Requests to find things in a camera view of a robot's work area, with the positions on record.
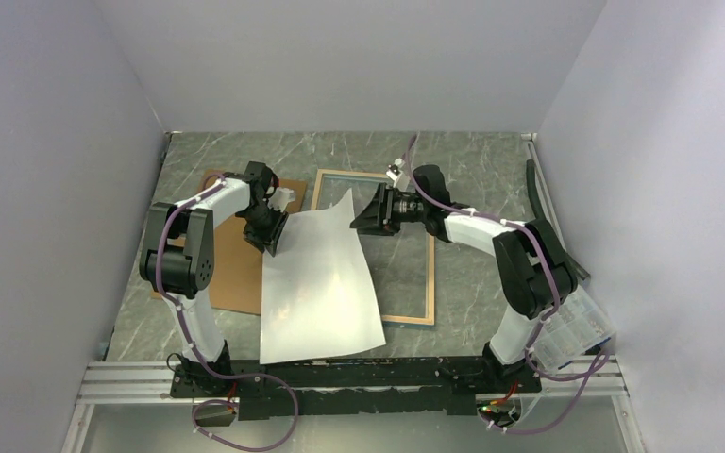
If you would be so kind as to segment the brown frame backing board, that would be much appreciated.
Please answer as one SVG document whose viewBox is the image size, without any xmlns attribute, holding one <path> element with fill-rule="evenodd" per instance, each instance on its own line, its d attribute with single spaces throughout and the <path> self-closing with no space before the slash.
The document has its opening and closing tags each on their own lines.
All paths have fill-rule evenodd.
<svg viewBox="0 0 725 453">
<path fill-rule="evenodd" d="M 208 176 L 204 177 L 203 189 Z M 296 199 L 287 206 L 290 214 L 300 211 L 307 184 L 304 181 L 280 180 L 282 187 L 293 189 Z M 260 253 L 244 240 L 245 222 L 231 217 L 214 231 L 214 274 L 208 288 L 213 308 L 246 314 L 261 313 L 262 262 L 267 253 Z"/>
</svg>

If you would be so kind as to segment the hot air balloon photo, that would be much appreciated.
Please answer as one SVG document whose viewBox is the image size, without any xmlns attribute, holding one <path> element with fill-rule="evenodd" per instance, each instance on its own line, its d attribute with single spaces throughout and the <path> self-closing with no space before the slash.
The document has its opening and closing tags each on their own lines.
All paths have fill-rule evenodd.
<svg viewBox="0 0 725 453">
<path fill-rule="evenodd" d="M 262 364 L 362 353 L 385 344 L 351 191 L 333 206 L 293 214 L 263 258 Z"/>
</svg>

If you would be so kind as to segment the blue wooden picture frame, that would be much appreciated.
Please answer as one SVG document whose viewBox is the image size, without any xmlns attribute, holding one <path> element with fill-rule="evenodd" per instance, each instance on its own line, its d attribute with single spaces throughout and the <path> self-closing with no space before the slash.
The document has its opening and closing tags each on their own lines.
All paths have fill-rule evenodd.
<svg viewBox="0 0 725 453">
<path fill-rule="evenodd" d="M 317 171 L 311 209 L 323 210 L 351 195 L 355 215 L 363 212 L 382 174 Z M 394 236 L 358 235 L 383 322 L 430 327 L 435 324 L 435 239 L 420 223 L 405 223 Z"/>
</svg>

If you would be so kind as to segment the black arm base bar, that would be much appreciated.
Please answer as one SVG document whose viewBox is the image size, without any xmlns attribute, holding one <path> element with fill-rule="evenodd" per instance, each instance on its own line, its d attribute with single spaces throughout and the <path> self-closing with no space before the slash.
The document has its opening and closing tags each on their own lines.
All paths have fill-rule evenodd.
<svg viewBox="0 0 725 453">
<path fill-rule="evenodd" d="M 220 367 L 237 382 L 218 379 L 199 364 L 173 367 L 174 399 L 231 396 L 242 421 L 301 415 L 440 411 L 473 415 L 502 395 L 538 394 L 532 370 L 507 372 L 483 356 L 360 358 L 261 365 L 234 360 Z"/>
</svg>

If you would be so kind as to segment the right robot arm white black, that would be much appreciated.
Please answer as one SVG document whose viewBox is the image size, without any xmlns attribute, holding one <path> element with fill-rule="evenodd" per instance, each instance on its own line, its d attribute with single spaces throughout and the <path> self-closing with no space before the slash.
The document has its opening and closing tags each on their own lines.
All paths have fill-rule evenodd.
<svg viewBox="0 0 725 453">
<path fill-rule="evenodd" d="M 421 165 L 411 172 L 402 161 L 390 165 L 389 182 L 350 223 L 361 234 L 394 236 L 404 223 L 420 223 L 432 237 L 465 245 L 494 258 L 509 308 L 486 343 L 481 378 L 495 392 L 515 383 L 525 367 L 541 317 L 560 307 L 577 287 L 575 272 L 546 220 L 496 220 L 452 202 L 440 168 Z"/>
</svg>

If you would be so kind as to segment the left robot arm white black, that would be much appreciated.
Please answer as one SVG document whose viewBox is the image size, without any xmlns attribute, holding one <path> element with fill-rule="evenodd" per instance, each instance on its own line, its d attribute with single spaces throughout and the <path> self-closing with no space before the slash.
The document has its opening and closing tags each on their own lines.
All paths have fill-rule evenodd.
<svg viewBox="0 0 725 453">
<path fill-rule="evenodd" d="M 270 167 L 251 161 L 241 173 L 208 176 L 191 197 L 149 209 L 139 274 L 176 320 L 183 373 L 207 395 L 224 394 L 233 379 L 228 343 L 208 291 L 216 266 L 214 231 L 238 217 L 245 222 L 244 240 L 275 255 L 294 200 L 294 190 L 282 187 Z"/>
</svg>

